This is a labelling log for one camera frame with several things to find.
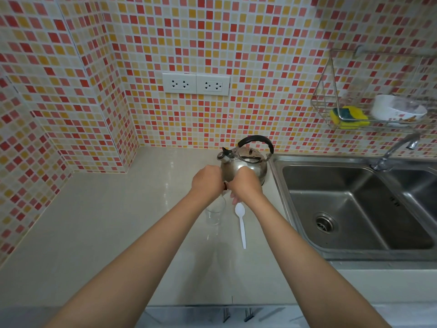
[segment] outlet cover plate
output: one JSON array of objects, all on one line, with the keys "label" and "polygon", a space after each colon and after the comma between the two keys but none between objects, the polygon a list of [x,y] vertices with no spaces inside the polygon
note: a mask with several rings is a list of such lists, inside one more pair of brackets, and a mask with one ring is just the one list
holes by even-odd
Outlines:
[{"label": "outlet cover plate", "polygon": [[197,94],[229,95],[230,76],[197,74],[196,83]]},{"label": "outlet cover plate", "polygon": [[196,75],[183,72],[163,72],[163,87],[167,93],[196,94]]}]

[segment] white plastic spoon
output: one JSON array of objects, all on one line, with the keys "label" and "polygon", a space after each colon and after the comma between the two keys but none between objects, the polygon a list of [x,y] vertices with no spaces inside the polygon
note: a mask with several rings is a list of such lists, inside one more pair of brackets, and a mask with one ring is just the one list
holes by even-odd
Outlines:
[{"label": "white plastic spoon", "polygon": [[246,232],[244,231],[244,222],[243,222],[243,216],[246,210],[244,209],[244,206],[242,203],[238,203],[235,205],[235,214],[240,219],[240,230],[241,230],[241,240],[243,241],[243,248],[246,249]]}]

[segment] stainless steel kettle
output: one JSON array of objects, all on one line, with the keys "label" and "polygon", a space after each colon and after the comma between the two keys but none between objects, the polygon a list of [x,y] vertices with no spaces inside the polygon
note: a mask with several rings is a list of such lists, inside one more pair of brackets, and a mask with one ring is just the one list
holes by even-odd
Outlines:
[{"label": "stainless steel kettle", "polygon": [[[251,142],[266,143],[269,146],[270,153],[264,158],[257,149],[244,146]],[[224,147],[221,149],[222,152],[217,155],[217,160],[221,161],[221,175],[223,181],[231,182],[239,168],[248,166],[258,176],[261,184],[264,183],[267,174],[267,161],[274,152],[273,144],[269,138],[264,136],[249,136],[240,140],[237,147],[233,149]]]}]

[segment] black kettle handle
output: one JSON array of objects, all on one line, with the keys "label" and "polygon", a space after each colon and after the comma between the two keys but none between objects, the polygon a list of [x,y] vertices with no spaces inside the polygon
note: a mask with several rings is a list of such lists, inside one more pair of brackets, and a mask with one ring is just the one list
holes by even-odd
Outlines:
[{"label": "black kettle handle", "polygon": [[270,141],[270,139],[267,137],[264,137],[264,136],[260,136],[260,135],[254,135],[254,136],[249,136],[249,137],[243,138],[242,140],[240,140],[238,142],[238,147],[243,147],[245,144],[248,144],[251,142],[266,143],[269,146],[270,153],[273,154],[273,152],[274,152],[274,147],[273,147],[273,144]]}]

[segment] chrome faucet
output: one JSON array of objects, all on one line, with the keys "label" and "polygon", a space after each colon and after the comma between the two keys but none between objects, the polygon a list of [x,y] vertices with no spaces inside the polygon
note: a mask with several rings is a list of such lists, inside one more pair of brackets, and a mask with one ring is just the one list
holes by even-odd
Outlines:
[{"label": "chrome faucet", "polygon": [[370,168],[376,171],[386,171],[390,170],[392,166],[388,166],[386,164],[387,160],[390,158],[390,156],[398,150],[402,145],[408,143],[406,146],[408,149],[413,150],[416,148],[420,140],[420,133],[413,132],[410,133],[407,137],[398,140],[396,144],[394,144],[385,154],[383,157],[381,157],[378,161],[376,161],[374,164],[370,165]]}]

